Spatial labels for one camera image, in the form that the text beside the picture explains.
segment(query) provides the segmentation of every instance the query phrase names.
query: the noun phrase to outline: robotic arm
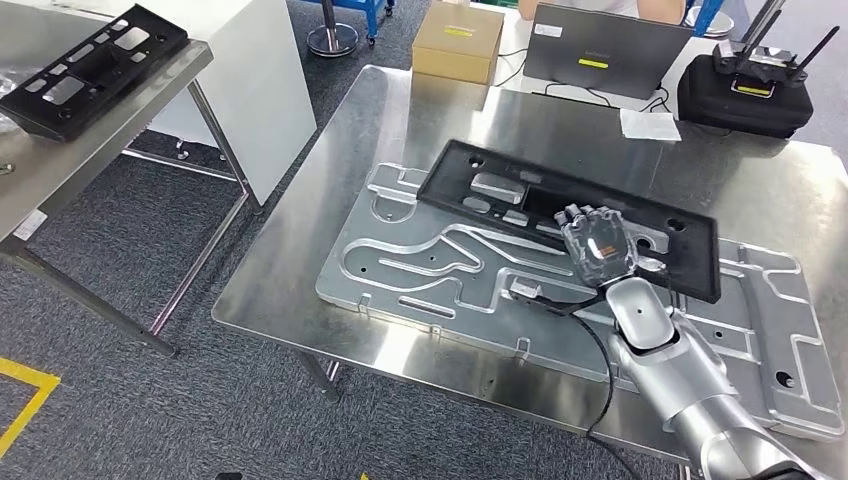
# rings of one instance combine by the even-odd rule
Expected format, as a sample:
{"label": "robotic arm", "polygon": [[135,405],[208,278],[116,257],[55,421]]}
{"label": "robotic arm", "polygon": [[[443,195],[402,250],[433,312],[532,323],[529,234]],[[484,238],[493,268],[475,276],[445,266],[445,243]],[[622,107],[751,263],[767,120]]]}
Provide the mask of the robotic arm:
{"label": "robotic arm", "polygon": [[650,283],[634,276],[637,265],[663,266],[639,258],[620,212],[570,205],[555,219],[578,274],[605,295],[615,315],[610,356],[703,478],[827,478],[757,424],[700,332],[679,311],[664,308]]}

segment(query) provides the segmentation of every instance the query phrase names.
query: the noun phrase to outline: yellow floor tape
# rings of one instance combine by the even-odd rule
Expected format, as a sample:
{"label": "yellow floor tape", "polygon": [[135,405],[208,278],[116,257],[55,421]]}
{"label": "yellow floor tape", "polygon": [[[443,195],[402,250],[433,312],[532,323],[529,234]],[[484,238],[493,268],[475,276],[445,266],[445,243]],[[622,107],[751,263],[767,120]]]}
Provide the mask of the yellow floor tape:
{"label": "yellow floor tape", "polygon": [[24,430],[24,427],[32,420],[32,417],[38,412],[38,409],[44,405],[44,401],[50,395],[50,392],[59,385],[59,377],[50,375],[49,373],[39,372],[20,363],[15,363],[11,360],[0,357],[0,375],[6,375],[20,382],[27,383],[38,389],[35,395],[27,403],[26,407],[21,410],[17,418],[9,425],[6,432],[0,436],[0,458],[6,454],[12,442],[18,438],[18,435]]}

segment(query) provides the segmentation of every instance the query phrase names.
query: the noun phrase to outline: black case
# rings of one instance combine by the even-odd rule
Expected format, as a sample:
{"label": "black case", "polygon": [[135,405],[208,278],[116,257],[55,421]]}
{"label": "black case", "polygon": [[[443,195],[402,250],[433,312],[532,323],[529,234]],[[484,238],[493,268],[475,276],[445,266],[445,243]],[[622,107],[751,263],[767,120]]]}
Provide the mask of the black case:
{"label": "black case", "polygon": [[735,92],[733,75],[717,73],[711,55],[699,55],[686,67],[677,86],[681,120],[742,132],[788,138],[813,115],[804,86],[777,84],[771,98]]}

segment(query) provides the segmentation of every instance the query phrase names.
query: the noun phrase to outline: person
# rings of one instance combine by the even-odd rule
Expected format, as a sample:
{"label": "person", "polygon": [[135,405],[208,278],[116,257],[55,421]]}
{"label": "person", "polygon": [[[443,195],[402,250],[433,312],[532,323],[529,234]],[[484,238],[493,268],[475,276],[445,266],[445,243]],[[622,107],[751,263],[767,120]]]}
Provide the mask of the person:
{"label": "person", "polygon": [[[540,0],[518,0],[518,11],[525,20],[536,15]],[[685,0],[544,0],[566,7],[598,10],[643,18],[655,22],[679,24],[686,9]]]}

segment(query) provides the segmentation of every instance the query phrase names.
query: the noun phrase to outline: yellow label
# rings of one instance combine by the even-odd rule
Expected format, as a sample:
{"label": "yellow label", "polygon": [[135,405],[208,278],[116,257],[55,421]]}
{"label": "yellow label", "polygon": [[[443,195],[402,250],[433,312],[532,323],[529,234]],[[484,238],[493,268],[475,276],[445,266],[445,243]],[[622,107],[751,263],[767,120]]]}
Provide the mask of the yellow label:
{"label": "yellow label", "polygon": [[445,33],[447,33],[448,35],[457,35],[457,36],[460,36],[460,37],[470,37],[470,36],[473,35],[468,30],[460,30],[459,28],[451,28],[451,27],[446,28]]}
{"label": "yellow label", "polygon": [[595,60],[588,60],[586,58],[581,58],[580,60],[577,60],[577,63],[579,63],[580,65],[586,65],[587,67],[609,68],[608,63],[596,62]]}
{"label": "yellow label", "polygon": [[771,95],[771,90],[763,90],[762,88],[742,87],[737,85],[736,90],[745,93],[753,93],[754,95],[762,95],[764,97]]}

